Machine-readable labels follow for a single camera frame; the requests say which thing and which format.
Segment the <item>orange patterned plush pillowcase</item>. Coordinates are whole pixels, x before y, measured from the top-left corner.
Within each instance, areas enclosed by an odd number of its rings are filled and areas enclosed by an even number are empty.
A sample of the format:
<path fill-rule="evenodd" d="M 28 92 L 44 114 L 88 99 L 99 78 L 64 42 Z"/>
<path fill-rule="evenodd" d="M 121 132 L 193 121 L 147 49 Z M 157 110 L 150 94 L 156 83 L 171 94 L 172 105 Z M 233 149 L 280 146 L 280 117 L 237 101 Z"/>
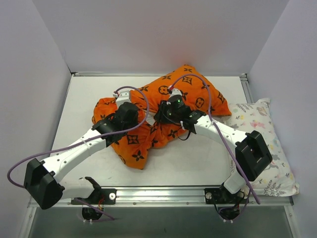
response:
<path fill-rule="evenodd" d="M 161 148 L 185 133 L 177 125 L 160 124 L 154 120 L 160 102 L 169 97 L 168 87 L 172 83 L 176 84 L 183 101 L 192 110 L 211 113 L 215 117 L 231 115 L 227 100 L 203 75 L 193 66 L 181 66 L 140 88 L 148 99 L 147 103 L 139 92 L 130 92 L 131 102 L 139 108 L 138 120 L 146 121 L 111 145 L 126 166 L 142 170 L 151 148 Z"/>

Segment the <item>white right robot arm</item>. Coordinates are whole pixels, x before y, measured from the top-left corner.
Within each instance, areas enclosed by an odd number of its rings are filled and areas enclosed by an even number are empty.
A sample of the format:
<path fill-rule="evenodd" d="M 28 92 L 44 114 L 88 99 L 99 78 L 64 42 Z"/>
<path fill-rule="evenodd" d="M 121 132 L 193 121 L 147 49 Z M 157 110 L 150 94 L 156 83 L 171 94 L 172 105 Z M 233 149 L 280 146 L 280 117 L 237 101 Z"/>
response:
<path fill-rule="evenodd" d="M 179 125 L 191 133 L 223 143 L 236 165 L 236 172 L 219 191 L 221 200 L 226 203 L 236 199 L 237 192 L 254 181 L 272 162 L 271 153 L 259 132 L 248 133 L 226 126 L 200 110 L 190 109 L 179 96 L 162 101 L 154 119 L 162 124 Z"/>

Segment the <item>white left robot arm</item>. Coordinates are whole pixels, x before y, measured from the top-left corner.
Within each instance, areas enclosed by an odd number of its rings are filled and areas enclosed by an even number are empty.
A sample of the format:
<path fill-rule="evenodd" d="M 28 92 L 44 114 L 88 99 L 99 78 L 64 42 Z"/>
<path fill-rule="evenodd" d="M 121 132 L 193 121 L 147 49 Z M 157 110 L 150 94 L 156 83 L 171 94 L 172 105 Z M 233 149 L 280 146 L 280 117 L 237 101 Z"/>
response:
<path fill-rule="evenodd" d="M 138 107 L 125 102 L 115 113 L 97 122 L 79 140 L 62 153 L 41 161 L 34 158 L 26 167 L 24 187 L 43 209 L 49 209 L 61 199 L 82 199 L 94 204 L 102 195 L 101 186 L 91 177 L 75 182 L 64 177 L 94 153 L 119 141 L 138 124 Z"/>

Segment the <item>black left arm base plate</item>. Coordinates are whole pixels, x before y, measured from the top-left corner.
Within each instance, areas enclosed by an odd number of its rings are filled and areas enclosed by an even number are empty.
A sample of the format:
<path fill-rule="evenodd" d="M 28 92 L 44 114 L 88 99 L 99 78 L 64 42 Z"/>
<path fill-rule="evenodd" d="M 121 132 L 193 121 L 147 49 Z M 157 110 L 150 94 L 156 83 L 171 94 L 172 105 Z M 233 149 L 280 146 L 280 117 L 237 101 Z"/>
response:
<path fill-rule="evenodd" d="M 91 205 L 113 205 L 116 203 L 116 192 L 114 188 L 101 188 L 101 189 L 80 189 L 74 192 L 71 196 L 72 205 L 80 205 L 79 201 L 75 198 L 84 201 Z"/>

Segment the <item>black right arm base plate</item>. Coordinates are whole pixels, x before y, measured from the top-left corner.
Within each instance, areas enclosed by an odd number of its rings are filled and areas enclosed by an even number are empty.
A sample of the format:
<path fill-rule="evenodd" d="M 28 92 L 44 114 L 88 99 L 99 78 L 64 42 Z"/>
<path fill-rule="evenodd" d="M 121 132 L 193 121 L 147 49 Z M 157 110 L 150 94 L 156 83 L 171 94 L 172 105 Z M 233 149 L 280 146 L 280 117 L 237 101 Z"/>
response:
<path fill-rule="evenodd" d="M 237 192 L 231 194 L 229 191 L 215 187 L 215 188 L 205 188 L 205 203 L 212 205 L 222 205 L 222 204 L 240 204 L 246 201 L 246 196 L 242 192 Z"/>

